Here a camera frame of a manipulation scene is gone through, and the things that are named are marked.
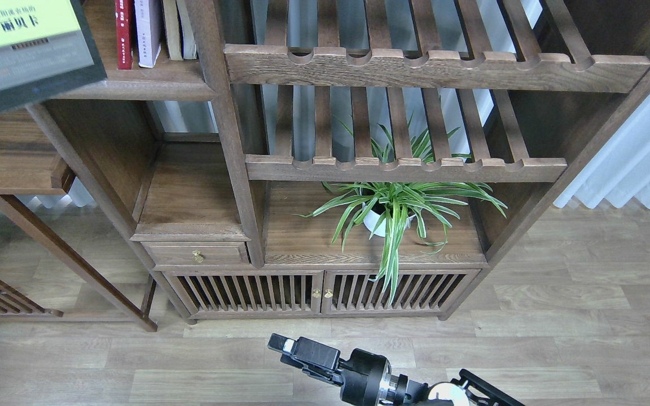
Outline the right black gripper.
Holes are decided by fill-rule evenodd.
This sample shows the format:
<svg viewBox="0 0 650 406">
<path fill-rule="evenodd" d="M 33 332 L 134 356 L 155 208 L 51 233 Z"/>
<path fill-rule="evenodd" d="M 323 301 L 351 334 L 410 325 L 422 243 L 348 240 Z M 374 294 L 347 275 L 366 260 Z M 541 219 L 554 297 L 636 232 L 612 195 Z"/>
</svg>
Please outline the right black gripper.
<svg viewBox="0 0 650 406">
<path fill-rule="evenodd" d="M 390 365 L 382 355 L 353 350 L 349 360 L 340 350 L 306 337 L 294 340 L 273 333 L 268 349 L 281 353 L 280 362 L 340 388 L 340 399 L 353 405 L 379 405 L 387 400 Z"/>
</svg>

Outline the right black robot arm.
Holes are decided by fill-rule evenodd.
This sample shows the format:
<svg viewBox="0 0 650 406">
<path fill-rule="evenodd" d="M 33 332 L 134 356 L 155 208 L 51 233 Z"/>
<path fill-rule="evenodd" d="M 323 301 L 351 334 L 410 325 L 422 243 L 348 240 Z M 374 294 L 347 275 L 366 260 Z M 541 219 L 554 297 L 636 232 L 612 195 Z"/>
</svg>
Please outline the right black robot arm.
<svg viewBox="0 0 650 406">
<path fill-rule="evenodd" d="M 352 405 L 521 405 L 484 379 L 462 368 L 460 376 L 435 385 L 392 374 L 389 360 L 360 348 L 348 360 L 340 350 L 315 340 L 273 333 L 268 348 L 281 362 L 340 388 L 340 399 Z"/>
</svg>

